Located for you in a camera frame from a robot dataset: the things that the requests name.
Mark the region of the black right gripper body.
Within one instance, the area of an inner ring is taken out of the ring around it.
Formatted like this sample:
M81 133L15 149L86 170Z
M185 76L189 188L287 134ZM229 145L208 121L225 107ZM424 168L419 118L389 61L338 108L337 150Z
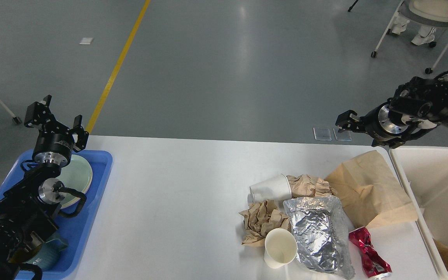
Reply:
M402 114L389 109L389 102L382 103L362 117L364 133L374 142L395 142L413 132L413 127L401 121Z

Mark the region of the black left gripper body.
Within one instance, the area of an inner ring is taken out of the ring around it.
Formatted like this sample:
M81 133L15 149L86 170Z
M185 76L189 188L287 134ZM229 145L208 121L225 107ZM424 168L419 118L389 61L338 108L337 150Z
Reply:
M32 159L38 164L53 163L65 167L71 161L74 144L71 135L39 131Z

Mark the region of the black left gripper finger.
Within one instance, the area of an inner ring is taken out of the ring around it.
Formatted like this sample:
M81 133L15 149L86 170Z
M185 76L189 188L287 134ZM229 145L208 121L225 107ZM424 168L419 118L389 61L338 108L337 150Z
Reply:
M38 129L41 135L62 134L61 124L49 108L52 96L48 94L41 101L35 101L27 107L24 126Z
M73 127L67 130L67 135L72 138L72 150L80 152L86 148L89 132L82 126L82 115L77 115L73 121Z

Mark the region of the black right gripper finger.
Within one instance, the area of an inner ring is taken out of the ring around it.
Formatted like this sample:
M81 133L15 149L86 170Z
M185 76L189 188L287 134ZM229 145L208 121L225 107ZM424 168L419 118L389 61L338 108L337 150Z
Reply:
M402 145L405 145L405 143L408 141L417 140L425 136L427 133L430 133L434 129L435 128L420 129L417 126L411 126L407 131L405 131L401 135L398 135L396 138L384 141L383 145L388 146L390 149L396 149Z
M343 133L345 131L352 131L354 133L364 133L368 135L366 131L366 125L364 120L366 116L358 116L354 110L347 110L338 115L335 125L338 127L338 132Z

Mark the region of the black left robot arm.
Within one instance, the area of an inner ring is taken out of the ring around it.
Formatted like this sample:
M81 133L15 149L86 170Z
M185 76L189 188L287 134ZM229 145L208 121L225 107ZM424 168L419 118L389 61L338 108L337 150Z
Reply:
M35 166L0 199L0 280L13 280L21 270L41 280L38 265L10 260L18 250L31 252L41 246L58 230L56 216L76 217L87 200L57 177L69 165L73 151L85 149L89 133L81 125L81 115L71 128L59 122L49 108L51 99L47 95L28 106L24 125L39 131L31 158Z

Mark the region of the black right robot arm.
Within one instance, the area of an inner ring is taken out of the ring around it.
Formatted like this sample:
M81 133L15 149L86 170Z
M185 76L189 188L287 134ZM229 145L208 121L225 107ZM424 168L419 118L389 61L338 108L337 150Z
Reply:
M372 137L372 147L391 149L417 140L440 125L448 128L448 71L432 79L414 76L366 115L347 110L338 115L335 124L340 133L364 133Z

